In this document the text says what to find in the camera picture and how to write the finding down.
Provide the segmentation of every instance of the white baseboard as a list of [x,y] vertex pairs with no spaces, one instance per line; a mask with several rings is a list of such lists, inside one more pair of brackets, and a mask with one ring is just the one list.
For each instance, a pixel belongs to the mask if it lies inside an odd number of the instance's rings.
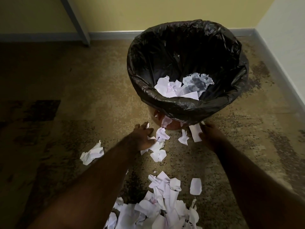
[[[230,28],[236,36],[250,36],[253,28]],[[117,40],[134,39],[143,30],[126,31],[101,31],[90,32],[91,40]],[[71,33],[36,33],[36,34],[0,34],[0,42],[58,42],[58,41],[81,41],[79,35]]]
[[269,69],[272,78],[280,87],[291,108],[297,113],[296,116],[298,119],[305,123],[305,103],[295,91],[286,73],[283,71],[274,54],[270,51],[265,40],[256,29],[251,37],[255,43],[257,51]]

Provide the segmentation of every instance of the person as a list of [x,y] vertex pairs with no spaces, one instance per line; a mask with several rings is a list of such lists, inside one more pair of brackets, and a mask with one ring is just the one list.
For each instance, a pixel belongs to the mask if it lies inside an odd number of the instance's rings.
[[[103,228],[135,155],[155,143],[147,122],[136,125],[81,174],[29,226],[30,229]],[[202,142],[218,156],[250,228],[305,228],[305,204],[239,152],[213,124],[202,125]]]

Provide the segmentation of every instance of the black trash bag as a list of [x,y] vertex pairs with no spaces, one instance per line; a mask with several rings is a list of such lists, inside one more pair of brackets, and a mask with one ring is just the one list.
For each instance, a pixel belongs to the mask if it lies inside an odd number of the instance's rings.
[[[164,23],[135,37],[127,55],[127,70],[137,94],[168,117],[194,125],[232,103],[248,80],[249,62],[232,32],[210,21]],[[192,73],[209,75],[198,100],[167,98],[154,86],[161,77],[179,80]]]

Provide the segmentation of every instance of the gray metal leg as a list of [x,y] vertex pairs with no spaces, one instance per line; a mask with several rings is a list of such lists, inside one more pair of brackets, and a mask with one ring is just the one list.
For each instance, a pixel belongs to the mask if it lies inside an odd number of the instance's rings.
[[81,37],[83,43],[90,46],[90,36],[87,27],[78,11],[77,6],[74,4],[73,0],[61,0],[63,7],[67,11],[77,33]]

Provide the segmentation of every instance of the person's right hand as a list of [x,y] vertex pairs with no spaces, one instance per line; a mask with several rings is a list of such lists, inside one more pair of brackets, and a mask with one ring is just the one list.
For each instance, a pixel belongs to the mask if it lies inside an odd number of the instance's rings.
[[216,151],[223,142],[228,141],[227,137],[220,131],[216,125],[211,123],[205,123],[205,125],[200,123],[202,132],[199,133],[199,137],[202,139],[202,142],[210,150]]

